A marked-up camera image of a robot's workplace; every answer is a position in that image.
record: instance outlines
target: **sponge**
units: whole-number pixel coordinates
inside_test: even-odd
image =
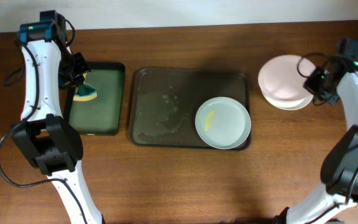
[[[83,84],[78,85],[76,88],[73,101],[89,101],[95,99],[97,96],[96,89],[84,81]]]

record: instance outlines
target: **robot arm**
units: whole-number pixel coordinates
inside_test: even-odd
[[[358,143],[358,74],[345,74],[337,86],[337,93],[343,103],[348,132],[324,161],[321,169],[324,183],[304,201],[288,209],[287,224],[323,224],[358,203],[358,178],[354,199],[350,198],[346,204],[344,196],[358,163],[358,148],[349,148]]]
[[[66,46],[65,18],[56,11],[41,12],[40,22],[21,25],[19,40],[29,49],[29,52],[22,49],[26,88],[21,119],[31,114],[37,93],[39,101],[35,113],[17,128],[12,139],[29,163],[39,168],[48,179],[65,180],[78,201],[62,182],[52,183],[72,223],[104,223],[83,177],[80,135],[62,118],[58,97],[60,86],[81,82],[82,74],[89,68],[80,53],[70,53]],[[30,54],[34,56],[37,68]],[[44,131],[49,136],[39,137]]]

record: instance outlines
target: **wooden table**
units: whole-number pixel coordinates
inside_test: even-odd
[[[2,79],[21,66],[12,39],[0,34],[0,138],[19,120],[24,80]],[[88,61],[126,66],[116,136],[82,136],[83,170],[107,223],[217,223],[270,218],[318,184],[327,153],[346,132],[342,105],[283,111],[257,86],[261,66],[282,54],[333,54],[342,37],[358,38],[358,21],[161,29],[78,30],[72,50]],[[252,144],[244,152],[138,147],[128,137],[132,77],[143,67],[230,69],[250,73]],[[8,176],[41,180],[9,140],[1,152]],[[358,206],[338,215],[358,223]],[[17,189],[0,176],[0,223],[69,223],[51,184]]]

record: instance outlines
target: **white plate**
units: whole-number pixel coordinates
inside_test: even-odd
[[[306,107],[311,100],[313,99],[313,95],[307,97],[306,99],[302,100],[300,103],[298,103],[297,105],[288,105],[288,106],[283,106],[283,104],[281,102],[277,103],[277,101],[269,98],[267,95],[265,95],[265,93],[263,93],[263,96],[265,97],[265,99],[273,106],[279,108],[279,109],[283,109],[283,110],[298,110],[298,109],[302,109],[304,107]]]
[[[301,59],[297,55],[281,55],[269,60],[260,69],[258,83],[269,98],[277,101],[303,101],[311,94],[303,88],[305,78],[301,77],[296,65]],[[307,59],[300,63],[300,71],[306,76],[311,74],[315,65]]]
[[[228,97],[205,101],[196,113],[195,126],[200,138],[212,147],[232,149],[241,145],[251,130],[246,108]]]

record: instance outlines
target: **green tray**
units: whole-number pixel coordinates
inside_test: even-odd
[[[98,96],[90,101],[73,101],[75,88],[70,88],[63,117],[80,134],[115,135],[124,89],[125,66],[121,63],[89,62],[91,72],[85,83],[96,89]]]

